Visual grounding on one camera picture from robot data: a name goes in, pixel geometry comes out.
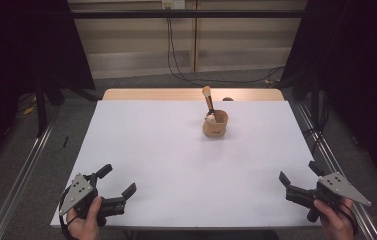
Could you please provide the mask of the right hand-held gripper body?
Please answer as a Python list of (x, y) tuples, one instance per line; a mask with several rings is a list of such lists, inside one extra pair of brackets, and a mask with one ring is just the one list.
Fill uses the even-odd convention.
[(320, 216), (320, 212), (314, 206), (316, 199), (335, 210), (339, 210), (343, 198), (371, 206), (371, 202), (343, 175), (337, 172), (319, 177), (315, 189), (306, 190), (292, 184), (285, 189), (288, 201), (309, 209), (307, 219), (310, 222), (316, 222)]

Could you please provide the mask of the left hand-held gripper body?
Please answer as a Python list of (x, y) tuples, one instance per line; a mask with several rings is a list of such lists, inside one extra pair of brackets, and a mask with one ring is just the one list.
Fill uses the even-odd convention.
[[(67, 226), (64, 222), (64, 215), (70, 209), (74, 209), (79, 218), (85, 219), (87, 217), (91, 203), (98, 196), (96, 187), (98, 179), (96, 173), (90, 175), (78, 173), (71, 181), (70, 186), (65, 189), (59, 203), (59, 222), (62, 228)], [(97, 215), (98, 226), (103, 227), (107, 223), (107, 217), (123, 215), (126, 201), (122, 195), (110, 199), (102, 198), (102, 204)]]

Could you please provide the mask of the brown cup with small figure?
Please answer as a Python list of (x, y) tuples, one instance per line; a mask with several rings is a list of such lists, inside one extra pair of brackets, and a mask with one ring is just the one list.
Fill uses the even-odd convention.
[(229, 117), (223, 110), (216, 110), (208, 114), (203, 122), (203, 133), (207, 137), (222, 137), (226, 133)]

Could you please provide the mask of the makeup brush with black handle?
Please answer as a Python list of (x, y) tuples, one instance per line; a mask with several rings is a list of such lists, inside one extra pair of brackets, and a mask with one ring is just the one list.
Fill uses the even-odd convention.
[(211, 97), (211, 88), (209, 86), (204, 86), (202, 89), (202, 94), (205, 97), (209, 112), (208, 114), (214, 114), (215, 110), (213, 107), (212, 97)]

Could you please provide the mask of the person's left hand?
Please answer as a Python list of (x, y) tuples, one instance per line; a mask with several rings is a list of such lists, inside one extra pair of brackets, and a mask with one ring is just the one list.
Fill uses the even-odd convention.
[(100, 240), (97, 215), (102, 204), (102, 198), (97, 196), (90, 205), (87, 217), (81, 219), (74, 209), (67, 213), (66, 220), (70, 234), (77, 240)]

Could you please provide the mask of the person's right hand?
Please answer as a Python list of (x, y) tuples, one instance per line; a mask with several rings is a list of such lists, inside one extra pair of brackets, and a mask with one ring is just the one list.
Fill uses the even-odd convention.
[(352, 213), (353, 201), (351, 199), (342, 200), (339, 212), (335, 212), (320, 200), (315, 200), (314, 206), (320, 211), (325, 240), (355, 240), (356, 222)]

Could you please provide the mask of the white table board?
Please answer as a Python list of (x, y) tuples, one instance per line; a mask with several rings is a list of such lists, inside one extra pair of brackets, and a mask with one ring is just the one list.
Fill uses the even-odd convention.
[(312, 189), (312, 155), (286, 101), (218, 102), (229, 116), (220, 138), (204, 135), (202, 101), (97, 104), (72, 172), (106, 164), (100, 195), (136, 193), (109, 225), (136, 229), (229, 229), (308, 225), (278, 176)]

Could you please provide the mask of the black metal stand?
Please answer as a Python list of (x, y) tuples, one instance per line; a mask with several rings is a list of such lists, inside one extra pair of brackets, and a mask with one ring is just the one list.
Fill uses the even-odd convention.
[(39, 77), (36, 81), (36, 105), (38, 115), (38, 133), (37, 136), (41, 137), (47, 128), (47, 113), (45, 106), (45, 95), (42, 87), (42, 78)]
[(311, 91), (311, 117), (315, 129), (319, 129), (319, 81), (316, 73), (313, 73)]

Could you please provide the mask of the wooden table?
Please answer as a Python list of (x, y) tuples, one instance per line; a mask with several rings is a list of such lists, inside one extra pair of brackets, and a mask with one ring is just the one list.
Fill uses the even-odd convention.
[[(212, 88), (213, 101), (284, 101), (278, 89)], [(105, 91), (104, 100), (182, 100), (200, 101), (205, 97), (200, 88), (114, 88)]]

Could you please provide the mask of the yellow tape strip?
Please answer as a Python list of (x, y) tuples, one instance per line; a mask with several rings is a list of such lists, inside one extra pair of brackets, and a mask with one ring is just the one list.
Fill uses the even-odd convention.
[(37, 106), (37, 97), (34, 97), (33, 100), (30, 102), (30, 105), (26, 107), (23, 111), (24, 115), (28, 115), (34, 111)]

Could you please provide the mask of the black curtain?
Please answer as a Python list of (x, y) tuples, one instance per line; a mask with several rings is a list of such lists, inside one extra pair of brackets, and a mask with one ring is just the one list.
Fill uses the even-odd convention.
[(307, 0), (281, 82), (318, 85), (377, 167), (377, 0)]
[(68, 0), (0, 0), (0, 144), (19, 97), (95, 88)]

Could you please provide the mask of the black horizontal bar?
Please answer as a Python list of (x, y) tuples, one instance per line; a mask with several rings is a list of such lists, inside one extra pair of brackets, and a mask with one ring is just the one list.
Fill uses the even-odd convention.
[(129, 18), (302, 18), (304, 10), (123, 10), (71, 11), (73, 19)]

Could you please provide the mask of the aluminium rail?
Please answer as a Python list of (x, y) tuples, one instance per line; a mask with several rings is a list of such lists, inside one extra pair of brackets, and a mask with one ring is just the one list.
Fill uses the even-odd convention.
[[(307, 128), (311, 131), (311, 136), (316, 143), (316, 148), (323, 157), (330, 172), (337, 172), (345, 176), (344, 171), (342, 170), (324, 135), (314, 130), (315, 125), (312, 122), (312, 115), (308, 107), (302, 103), (298, 105), (298, 110)], [(364, 237), (367, 240), (377, 240), (377, 229), (366, 209), (366, 206), (360, 203), (355, 203), (353, 206), (353, 212), (356, 215), (359, 228)]]
[(53, 108), (51, 116), (47, 118), (46, 126), (41, 131), (41, 134), (35, 139), (31, 151), (26, 157), (24, 165), (22, 166), (13, 186), (10, 188), (5, 201), (0, 207), (0, 240), (2, 239), (10, 219), (20, 201), (22, 192), (28, 183), (28, 179), (30, 178), (37, 161), (40, 158), (46, 143), (48, 142), (60, 110), (60, 107)]

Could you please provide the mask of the white wall outlet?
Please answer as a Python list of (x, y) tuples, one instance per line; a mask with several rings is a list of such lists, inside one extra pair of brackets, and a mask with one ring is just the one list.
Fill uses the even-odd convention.
[(161, 0), (162, 8), (165, 10), (184, 10), (185, 0)]

